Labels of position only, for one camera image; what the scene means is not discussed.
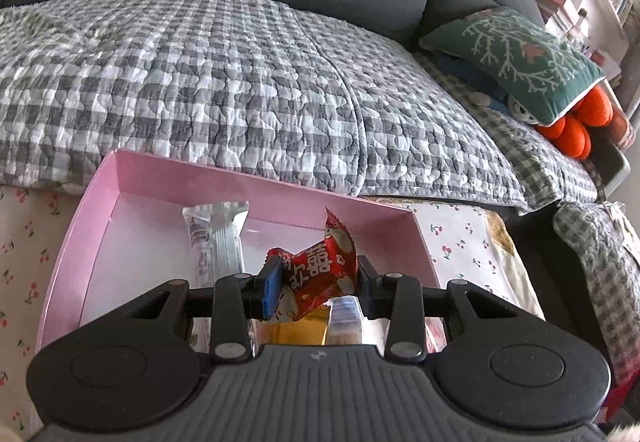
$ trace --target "pink cardboard tray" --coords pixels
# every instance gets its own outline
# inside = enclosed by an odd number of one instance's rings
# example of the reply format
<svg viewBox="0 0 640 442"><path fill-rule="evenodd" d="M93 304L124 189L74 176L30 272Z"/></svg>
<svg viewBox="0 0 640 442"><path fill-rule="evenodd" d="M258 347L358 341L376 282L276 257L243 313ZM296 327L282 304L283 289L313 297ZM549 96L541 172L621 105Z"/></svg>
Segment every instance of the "pink cardboard tray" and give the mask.
<svg viewBox="0 0 640 442"><path fill-rule="evenodd" d="M247 200L242 252L257 274L271 247L300 252L322 239L325 208L349 229L356 252L380 274L403 272L438 286L410 211L353 197L116 150L82 197L44 301L36 349L171 278L194 281L182 208Z"/></svg>

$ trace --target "cherry print fabric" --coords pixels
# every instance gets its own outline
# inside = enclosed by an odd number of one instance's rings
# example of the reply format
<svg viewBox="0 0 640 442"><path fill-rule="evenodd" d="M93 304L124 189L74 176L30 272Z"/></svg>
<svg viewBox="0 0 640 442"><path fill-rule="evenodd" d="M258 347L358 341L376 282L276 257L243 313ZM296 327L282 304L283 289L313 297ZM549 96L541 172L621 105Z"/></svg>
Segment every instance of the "cherry print fabric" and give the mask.
<svg viewBox="0 0 640 442"><path fill-rule="evenodd" d="M544 318L529 275L504 222L476 206L374 197L414 211L442 288L462 278Z"/></svg>
<svg viewBox="0 0 640 442"><path fill-rule="evenodd" d="M42 304L79 197L0 186L0 426L30 436L24 377Z"/></svg>

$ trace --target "metal screw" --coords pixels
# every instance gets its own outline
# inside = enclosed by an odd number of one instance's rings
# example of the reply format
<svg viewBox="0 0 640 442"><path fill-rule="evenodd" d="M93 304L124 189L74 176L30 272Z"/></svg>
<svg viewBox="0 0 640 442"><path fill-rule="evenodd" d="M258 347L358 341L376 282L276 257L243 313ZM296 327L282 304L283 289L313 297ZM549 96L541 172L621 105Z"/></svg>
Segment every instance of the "metal screw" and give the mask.
<svg viewBox="0 0 640 442"><path fill-rule="evenodd" d="M391 346L391 353L403 359L413 359L421 355L422 348L415 343L400 341Z"/></svg>
<svg viewBox="0 0 640 442"><path fill-rule="evenodd" d="M222 343L216 346L214 353L222 359L237 359L244 356L246 348L240 343Z"/></svg>

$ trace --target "gray checkered quilt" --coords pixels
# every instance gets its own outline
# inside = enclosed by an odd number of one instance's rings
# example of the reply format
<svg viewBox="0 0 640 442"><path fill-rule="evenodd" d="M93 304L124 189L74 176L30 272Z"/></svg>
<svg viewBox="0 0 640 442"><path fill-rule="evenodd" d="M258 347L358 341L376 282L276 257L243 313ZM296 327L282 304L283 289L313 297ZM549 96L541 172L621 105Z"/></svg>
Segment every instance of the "gray checkered quilt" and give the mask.
<svg viewBox="0 0 640 442"><path fill-rule="evenodd" d="M562 154L531 125L469 102L467 96L474 91L471 86L438 70L426 54L418 52L415 58L491 136L513 165L532 209L540 209L556 200L595 202L605 199L604 186L591 161L588 161L591 165L584 166Z"/></svg>
<svg viewBox="0 0 640 442"><path fill-rule="evenodd" d="M546 203L494 140L397 43L283 3L0 11L0 183L85 186L127 148L353 195Z"/></svg>
<svg viewBox="0 0 640 442"><path fill-rule="evenodd" d="M554 216L554 229L580 258L620 385L640 369L640 267L623 246L607 205L613 204L564 204Z"/></svg>

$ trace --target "snack bar wrapper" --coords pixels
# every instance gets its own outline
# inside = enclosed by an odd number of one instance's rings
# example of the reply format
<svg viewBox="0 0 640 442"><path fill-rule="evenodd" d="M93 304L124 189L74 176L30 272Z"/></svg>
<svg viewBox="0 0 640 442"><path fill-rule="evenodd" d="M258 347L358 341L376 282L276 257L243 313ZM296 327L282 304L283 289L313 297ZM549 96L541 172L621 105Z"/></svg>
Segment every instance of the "snack bar wrapper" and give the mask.
<svg viewBox="0 0 640 442"><path fill-rule="evenodd" d="M210 287L223 276L244 272L240 232L249 213L249 202L216 202L185 207L182 216L189 227L195 288ZM192 345L207 352L210 318L193 320Z"/></svg>
<svg viewBox="0 0 640 442"><path fill-rule="evenodd" d="M297 254L272 248L269 256L280 256L282 292L271 322L297 321L327 300L355 292L356 248L349 231L326 210L324 240Z"/></svg>

